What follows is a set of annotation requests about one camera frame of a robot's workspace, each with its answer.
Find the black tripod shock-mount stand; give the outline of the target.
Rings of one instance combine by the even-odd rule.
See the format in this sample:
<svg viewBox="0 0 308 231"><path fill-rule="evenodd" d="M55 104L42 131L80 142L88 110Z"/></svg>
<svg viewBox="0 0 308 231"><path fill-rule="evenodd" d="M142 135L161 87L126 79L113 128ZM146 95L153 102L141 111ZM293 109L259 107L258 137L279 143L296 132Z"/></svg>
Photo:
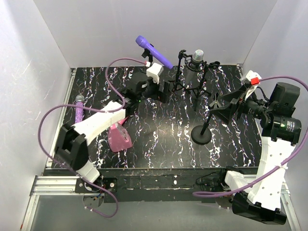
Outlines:
<svg viewBox="0 0 308 231"><path fill-rule="evenodd" d="M176 72L176 77L171 81L173 84L173 92L184 91L187 94L195 96L193 109L197 110L197 105L199 99L206 95L208 97L212 96L212 93L207 91L204 87L206 83L206 74L212 69L218 69L220 67L219 61L214 61L208 63L204 61L204 52L202 50L196 50L193 54L188 55L186 50L181 50L178 54L178 67ZM193 78L197 77L198 74L202 74L202 78L199 85L194 87L192 85Z"/></svg>

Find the black round-base stand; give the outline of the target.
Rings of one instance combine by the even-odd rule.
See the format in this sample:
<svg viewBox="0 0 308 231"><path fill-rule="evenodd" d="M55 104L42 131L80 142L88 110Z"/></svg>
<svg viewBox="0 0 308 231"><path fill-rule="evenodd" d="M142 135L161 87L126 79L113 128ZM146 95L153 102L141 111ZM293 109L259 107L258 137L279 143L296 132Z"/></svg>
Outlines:
<svg viewBox="0 0 308 231"><path fill-rule="evenodd" d="M148 62L152 63L153 62L153 56L151 52L148 49L144 49L143 53L141 54L143 58L148 57Z"/></svg>
<svg viewBox="0 0 308 231"><path fill-rule="evenodd" d="M218 102L219 93L217 92L214 97L212 103L209 105L209 115L203 125L198 125L194 127L191 131L191 138L192 141L199 144L199 145L205 145L208 144L212 139L212 133L210 129L208 128L210 119L212 117L212 110L214 108L221 107L221 104Z"/></svg>

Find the silver microphone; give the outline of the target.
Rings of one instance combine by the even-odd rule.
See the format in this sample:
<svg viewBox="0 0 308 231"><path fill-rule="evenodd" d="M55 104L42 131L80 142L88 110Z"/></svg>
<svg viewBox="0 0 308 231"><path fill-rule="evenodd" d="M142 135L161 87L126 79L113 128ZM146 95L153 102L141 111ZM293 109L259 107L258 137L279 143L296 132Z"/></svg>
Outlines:
<svg viewBox="0 0 308 231"><path fill-rule="evenodd" d="M185 78L185 85L189 85L195 72L199 72L199 67L202 66L204 52L196 50L192 55L187 56L187 75Z"/></svg>

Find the purple smooth microphone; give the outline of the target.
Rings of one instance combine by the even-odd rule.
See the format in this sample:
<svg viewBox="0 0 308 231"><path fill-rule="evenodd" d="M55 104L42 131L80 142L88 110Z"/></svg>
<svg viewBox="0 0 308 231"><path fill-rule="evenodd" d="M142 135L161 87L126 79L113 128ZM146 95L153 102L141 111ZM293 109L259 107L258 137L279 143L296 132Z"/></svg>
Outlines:
<svg viewBox="0 0 308 231"><path fill-rule="evenodd" d="M143 36L138 36L136 38L136 43L142 47L143 49L147 49L150 54L156 58L159 62L161 62L165 67L168 69L172 69L173 64L165 57L163 56L155 47L153 47L146 38Z"/></svg>

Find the purple glitter microphone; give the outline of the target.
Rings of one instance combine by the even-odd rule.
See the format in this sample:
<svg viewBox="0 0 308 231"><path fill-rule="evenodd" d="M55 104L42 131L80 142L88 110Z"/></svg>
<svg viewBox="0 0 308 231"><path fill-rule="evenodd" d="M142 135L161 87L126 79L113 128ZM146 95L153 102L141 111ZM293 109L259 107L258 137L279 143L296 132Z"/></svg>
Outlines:
<svg viewBox="0 0 308 231"><path fill-rule="evenodd" d="M83 120L83 106L84 106L84 96L79 94L76 96L76 107L75 108L75 123L79 123Z"/></svg>

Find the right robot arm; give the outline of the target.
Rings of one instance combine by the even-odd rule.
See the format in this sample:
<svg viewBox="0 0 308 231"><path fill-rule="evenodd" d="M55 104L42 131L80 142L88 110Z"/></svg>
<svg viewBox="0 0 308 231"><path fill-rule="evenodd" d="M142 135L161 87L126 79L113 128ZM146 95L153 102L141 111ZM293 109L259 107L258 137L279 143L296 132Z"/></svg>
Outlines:
<svg viewBox="0 0 308 231"><path fill-rule="evenodd" d="M235 193L234 214L264 224L285 224L287 216L281 212L282 182L287 169L283 160L290 157L299 141L301 122L292 117L300 88L279 82L267 101L257 99L255 86L242 85L238 90L217 95L211 113L228 124L234 114L246 114L260 120L261 158L257 177L273 168L278 170L249 188Z"/></svg>

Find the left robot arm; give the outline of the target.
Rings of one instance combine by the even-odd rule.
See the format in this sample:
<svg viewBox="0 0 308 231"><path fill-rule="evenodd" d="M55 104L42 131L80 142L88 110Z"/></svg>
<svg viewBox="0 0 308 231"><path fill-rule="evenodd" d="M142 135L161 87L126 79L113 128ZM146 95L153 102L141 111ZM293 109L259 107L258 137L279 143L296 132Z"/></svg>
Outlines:
<svg viewBox="0 0 308 231"><path fill-rule="evenodd" d="M148 77L145 81L138 82L134 88L120 90L125 100L123 109L111 112L122 106L121 98L116 96L102 109L103 112L95 113L73 125L64 124L57 138L55 156L61 158L86 181L97 183L100 173L89 159L88 146L114 123L134 114L141 101L150 98L162 103L168 102L171 95L170 81L164 82L162 91L159 89L160 85L154 83L152 77Z"/></svg>

